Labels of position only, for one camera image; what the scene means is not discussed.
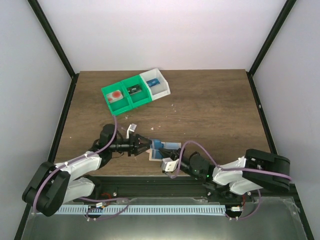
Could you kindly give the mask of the pink leather card holder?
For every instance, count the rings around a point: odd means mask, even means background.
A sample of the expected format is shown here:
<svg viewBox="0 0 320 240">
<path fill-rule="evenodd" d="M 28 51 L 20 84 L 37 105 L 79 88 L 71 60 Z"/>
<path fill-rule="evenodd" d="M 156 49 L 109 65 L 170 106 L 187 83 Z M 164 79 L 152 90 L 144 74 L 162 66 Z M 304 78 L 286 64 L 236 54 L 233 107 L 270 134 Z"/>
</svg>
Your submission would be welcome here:
<svg viewBox="0 0 320 240">
<path fill-rule="evenodd" d="M 152 139 L 150 148 L 146 151 L 149 153 L 148 160 L 152 162 L 160 162 L 164 158 L 160 149 L 170 152 L 172 150 L 178 150 L 181 146 L 182 144 L 180 142 L 163 142 L 159 139 Z"/>
</svg>

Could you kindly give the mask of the blue VIP card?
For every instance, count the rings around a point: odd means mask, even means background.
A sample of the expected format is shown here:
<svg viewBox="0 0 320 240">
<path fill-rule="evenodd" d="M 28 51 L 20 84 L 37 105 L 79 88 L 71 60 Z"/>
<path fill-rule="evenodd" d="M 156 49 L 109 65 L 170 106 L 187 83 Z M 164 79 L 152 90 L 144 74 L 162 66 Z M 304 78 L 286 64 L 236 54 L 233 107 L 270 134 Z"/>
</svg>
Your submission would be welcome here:
<svg viewBox="0 0 320 240">
<path fill-rule="evenodd" d="M 153 139 L 152 140 L 152 143 L 151 143 L 151 149 L 153 149 L 153 150 L 158 150 L 158 149 L 160 149 L 160 148 L 163 148 L 163 143 L 161 142 L 161 140 L 159 140 L 159 139 Z"/>
</svg>

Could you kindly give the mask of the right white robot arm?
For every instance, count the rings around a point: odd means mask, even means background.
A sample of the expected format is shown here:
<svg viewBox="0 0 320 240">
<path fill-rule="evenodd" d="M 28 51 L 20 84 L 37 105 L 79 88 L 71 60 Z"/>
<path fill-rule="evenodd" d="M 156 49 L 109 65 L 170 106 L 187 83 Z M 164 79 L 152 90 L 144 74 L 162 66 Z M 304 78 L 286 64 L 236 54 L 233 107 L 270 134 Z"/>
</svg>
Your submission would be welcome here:
<svg viewBox="0 0 320 240">
<path fill-rule="evenodd" d="M 241 196 L 260 189 L 276 193 L 290 189 L 290 160 L 277 154 L 248 149 L 244 156 L 217 167 L 197 151 L 189 157 L 181 148 L 160 148 L 159 153 L 167 176 L 183 172 L 217 192 Z"/>
</svg>

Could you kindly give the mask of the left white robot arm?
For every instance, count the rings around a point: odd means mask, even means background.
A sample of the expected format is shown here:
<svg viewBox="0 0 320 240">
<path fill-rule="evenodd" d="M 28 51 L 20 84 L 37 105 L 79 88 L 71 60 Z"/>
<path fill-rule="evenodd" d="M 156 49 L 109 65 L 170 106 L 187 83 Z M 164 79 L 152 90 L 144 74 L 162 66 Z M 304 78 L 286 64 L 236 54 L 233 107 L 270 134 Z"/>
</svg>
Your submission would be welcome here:
<svg viewBox="0 0 320 240">
<path fill-rule="evenodd" d="M 63 204 L 92 195 L 96 184 L 87 173 L 103 168 L 113 153 L 137 156 L 150 149 L 152 141 L 135 133 L 135 128 L 131 124 L 127 135 L 122 136 L 115 124 L 106 124 L 84 154 L 60 163 L 43 162 L 25 188 L 22 200 L 34 211 L 50 217 Z"/>
</svg>

